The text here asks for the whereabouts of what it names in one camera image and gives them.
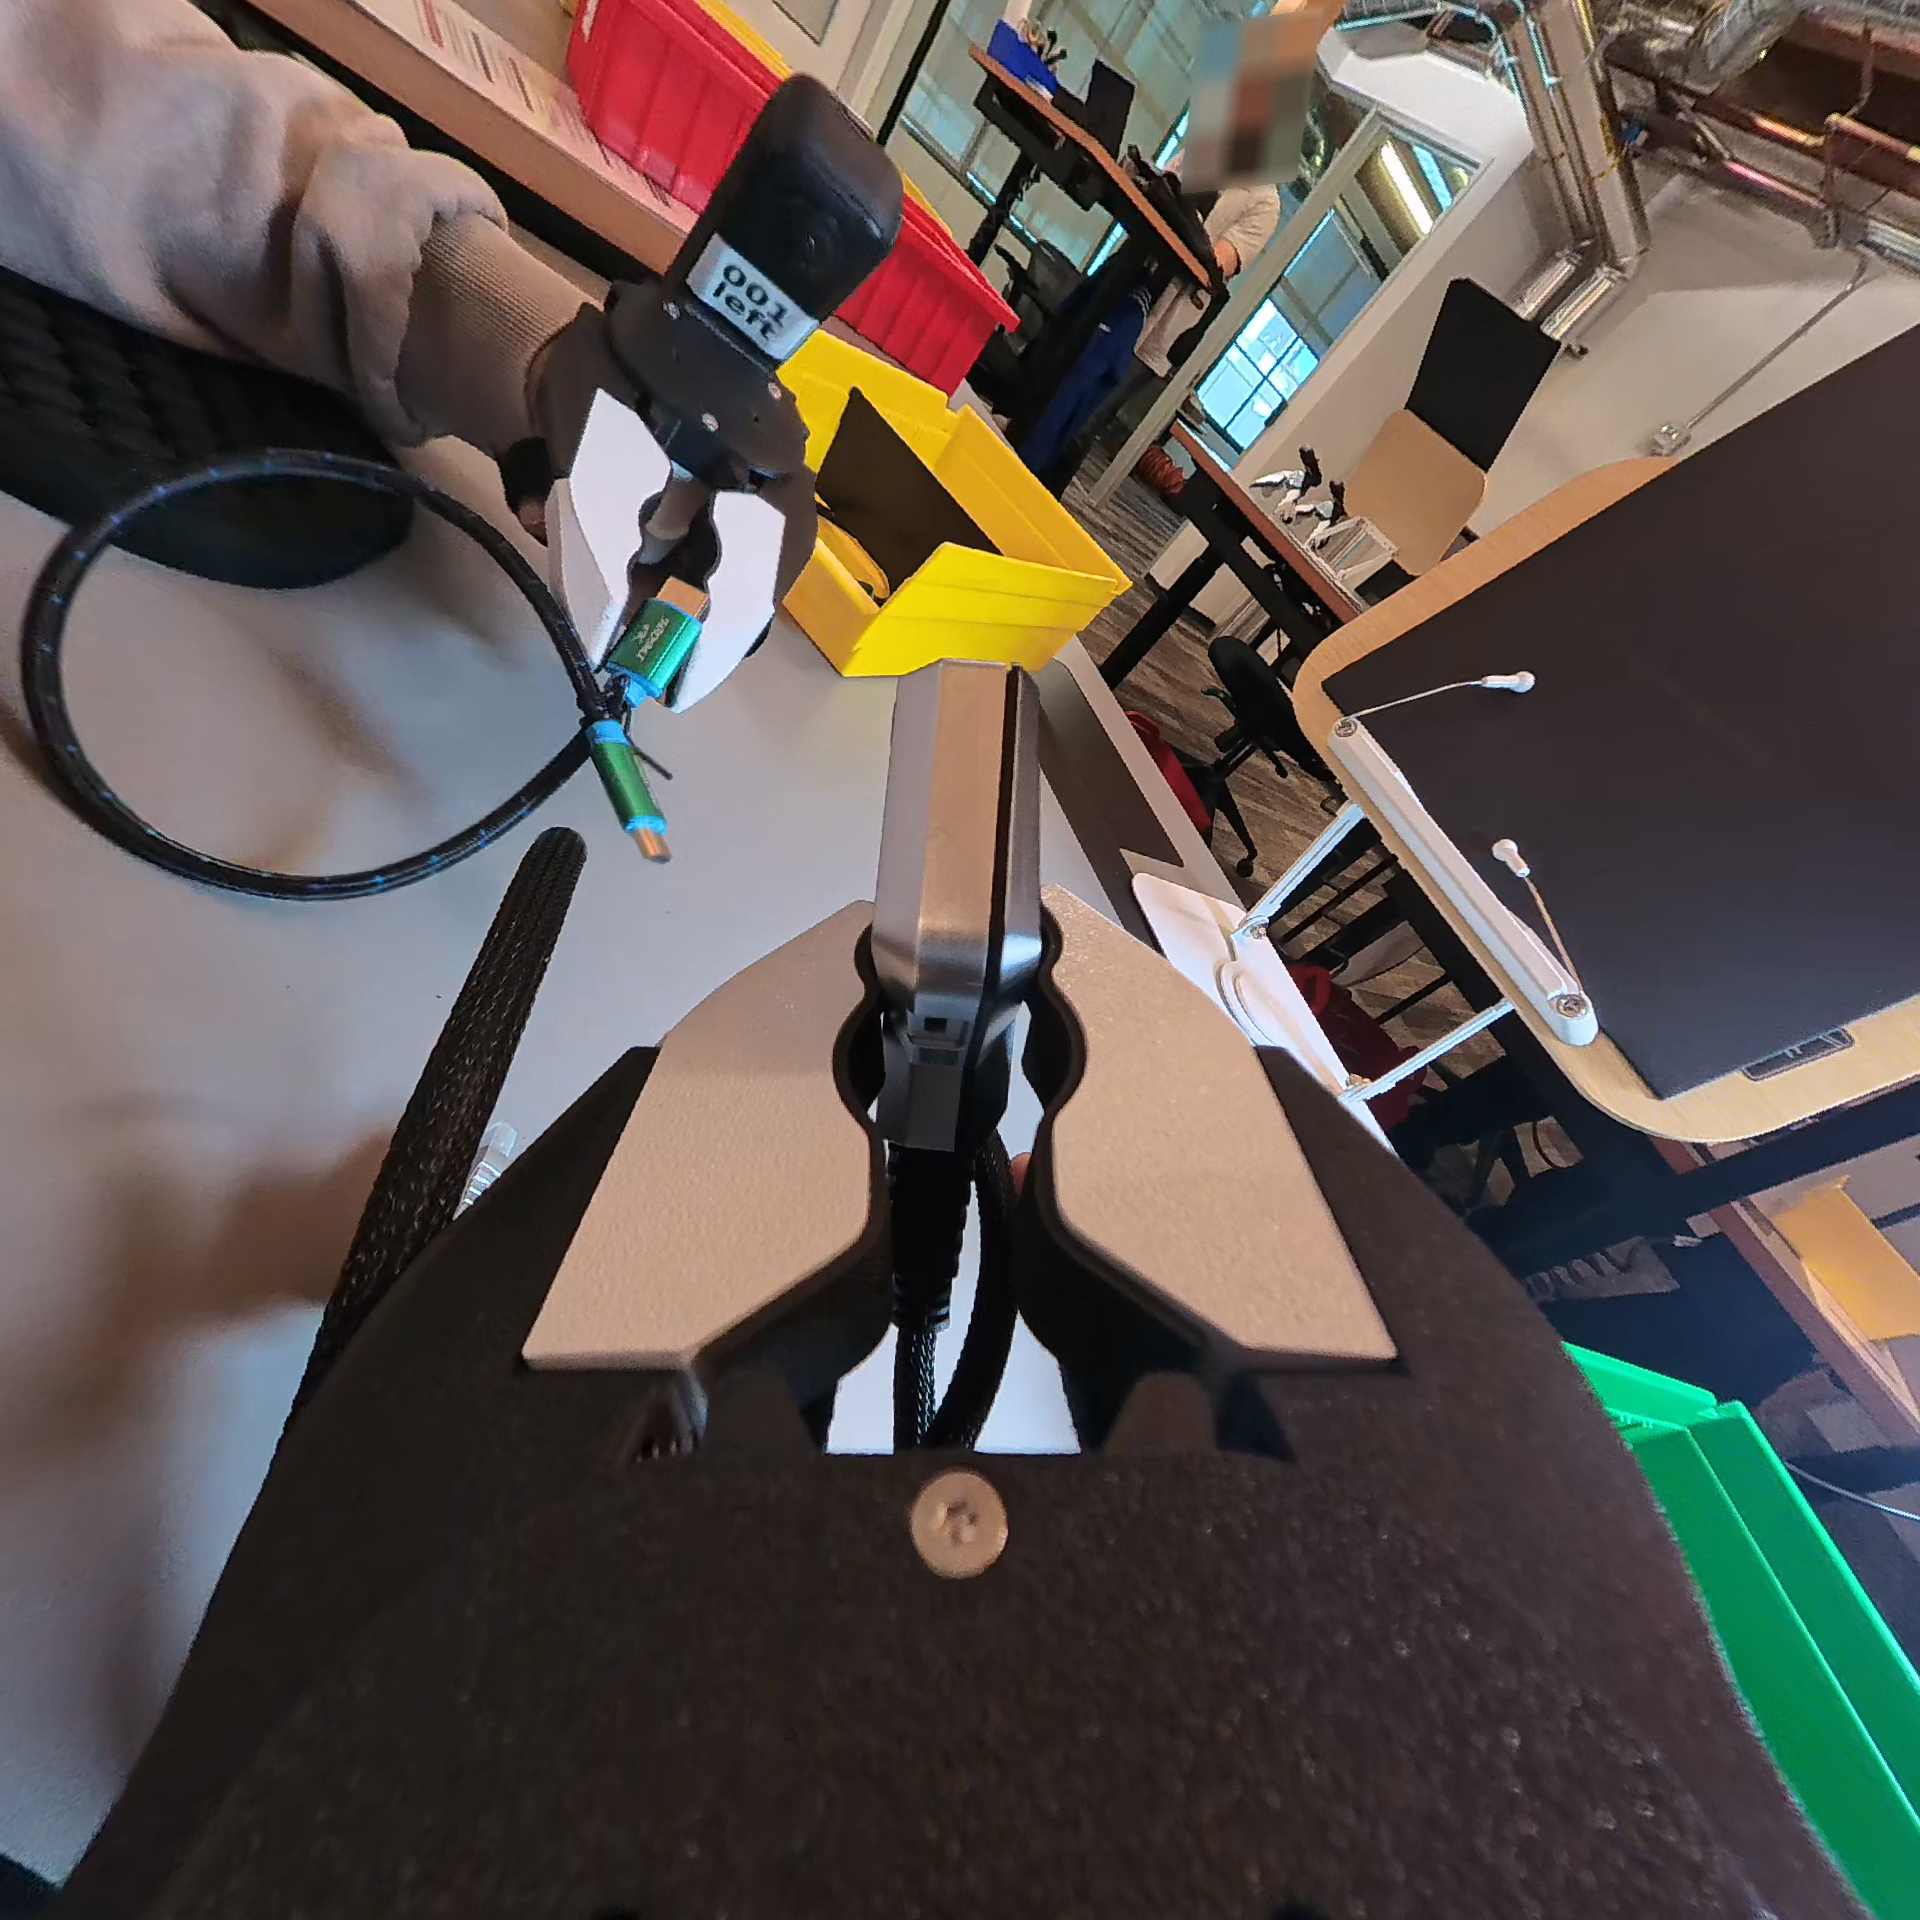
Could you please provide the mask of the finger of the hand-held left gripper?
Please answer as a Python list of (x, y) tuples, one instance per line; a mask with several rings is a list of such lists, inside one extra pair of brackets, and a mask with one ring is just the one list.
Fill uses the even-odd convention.
[(659, 563), (655, 588), (683, 611), (705, 603), (700, 634), (661, 705), (683, 713), (714, 696), (762, 645), (812, 559), (817, 480), (787, 475), (764, 487), (706, 489), (683, 538)]
[(570, 468), (546, 499), (549, 583), (591, 671), (629, 628), (683, 545), (683, 468), (650, 423), (595, 388)]

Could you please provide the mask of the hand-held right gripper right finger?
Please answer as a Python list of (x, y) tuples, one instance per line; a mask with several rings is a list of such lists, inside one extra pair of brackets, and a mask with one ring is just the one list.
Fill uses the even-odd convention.
[(1188, 1380), (1215, 1425), (1265, 1376), (1396, 1367), (1267, 1057), (1066, 888), (1043, 888), (1041, 927), (1017, 1313), (1078, 1448), (1100, 1450), (1151, 1376)]

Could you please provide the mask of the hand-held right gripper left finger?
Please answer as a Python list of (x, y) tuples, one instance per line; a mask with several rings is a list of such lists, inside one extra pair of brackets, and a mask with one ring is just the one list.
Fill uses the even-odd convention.
[(769, 1373), (817, 1450), (890, 1323), (870, 917), (827, 917), (711, 991), (661, 1041), (522, 1360), (647, 1376), (706, 1429)]

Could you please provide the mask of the yellow plastic bin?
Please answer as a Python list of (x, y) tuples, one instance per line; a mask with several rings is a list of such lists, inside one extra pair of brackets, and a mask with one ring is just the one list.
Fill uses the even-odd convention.
[(859, 388), (999, 547), (987, 556), (941, 545), (891, 588), (817, 499), (814, 552), (783, 612), (845, 680), (897, 680), (945, 659), (1041, 672), (1126, 593), (1117, 563), (973, 407), (827, 331), (783, 363), (782, 380), (806, 426), (814, 480)]

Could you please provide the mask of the green plastic bin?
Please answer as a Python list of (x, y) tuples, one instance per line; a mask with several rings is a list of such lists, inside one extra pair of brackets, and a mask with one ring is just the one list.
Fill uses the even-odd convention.
[(1756, 1419), (1569, 1347), (1686, 1561), (1762, 1743), (1857, 1897), (1917, 1915), (1917, 1683)]

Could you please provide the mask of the person's left forearm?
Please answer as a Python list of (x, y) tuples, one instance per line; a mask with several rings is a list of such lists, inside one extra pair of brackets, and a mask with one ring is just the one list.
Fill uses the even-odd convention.
[(2, 8), (2, 258), (148, 335), (309, 377), (396, 447), (508, 452), (583, 293), (474, 169), (191, 5)]

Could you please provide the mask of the person's left hand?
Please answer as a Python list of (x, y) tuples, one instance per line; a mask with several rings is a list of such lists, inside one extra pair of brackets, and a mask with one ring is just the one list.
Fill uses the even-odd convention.
[(503, 496), (525, 535), (549, 545), (549, 503), (570, 479), (609, 356), (609, 322), (583, 305), (538, 355), (525, 385), (525, 427), (495, 456)]

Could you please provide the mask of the black bin divider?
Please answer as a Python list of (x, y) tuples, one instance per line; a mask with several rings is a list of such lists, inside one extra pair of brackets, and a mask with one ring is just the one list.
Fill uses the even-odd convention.
[(859, 388), (835, 427), (817, 475), (822, 521), (831, 524), (901, 588), (941, 545), (999, 556), (1001, 549)]

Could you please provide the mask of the black mesh wrist rest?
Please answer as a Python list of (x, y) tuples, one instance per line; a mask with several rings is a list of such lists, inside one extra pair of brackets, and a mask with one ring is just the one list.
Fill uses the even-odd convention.
[[(338, 394), (162, 340), (2, 269), (2, 492), (71, 527), (174, 473), (294, 449), (393, 464)], [(415, 506), (314, 479), (207, 487), (117, 543), (191, 579), (253, 591), (338, 583), (413, 533)]]

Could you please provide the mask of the black office chair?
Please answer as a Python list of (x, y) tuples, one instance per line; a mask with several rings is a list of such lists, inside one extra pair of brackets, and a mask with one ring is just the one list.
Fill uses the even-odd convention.
[(1207, 696), (1226, 707), (1233, 722), (1215, 733), (1215, 754), (1199, 768), (1195, 794), (1212, 820), (1229, 823), (1242, 847), (1234, 872), (1249, 881), (1257, 868), (1257, 843), (1233, 794), (1233, 775), (1249, 761), (1265, 760), (1282, 779), (1289, 778), (1289, 768), (1298, 768), (1331, 788), (1335, 778), (1307, 743), (1277, 668), (1265, 661), (1253, 643), (1218, 634), (1207, 643), (1207, 664), (1213, 677)]

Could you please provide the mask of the tan and black panel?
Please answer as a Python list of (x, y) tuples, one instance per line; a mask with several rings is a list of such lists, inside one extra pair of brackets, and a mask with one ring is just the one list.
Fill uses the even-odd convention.
[(1423, 577), (1462, 538), (1557, 355), (1547, 331), (1474, 280), (1449, 281), (1407, 399), (1342, 493), (1346, 514), (1391, 545), (1401, 573)]

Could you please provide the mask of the silver ventilation duct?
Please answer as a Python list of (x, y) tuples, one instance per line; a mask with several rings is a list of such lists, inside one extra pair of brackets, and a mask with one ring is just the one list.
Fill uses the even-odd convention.
[(1915, 5), (1449, 2), (1487, 29), (1569, 227), (1547, 298), (1607, 298), (1647, 253), (1637, 153), (1915, 273)]

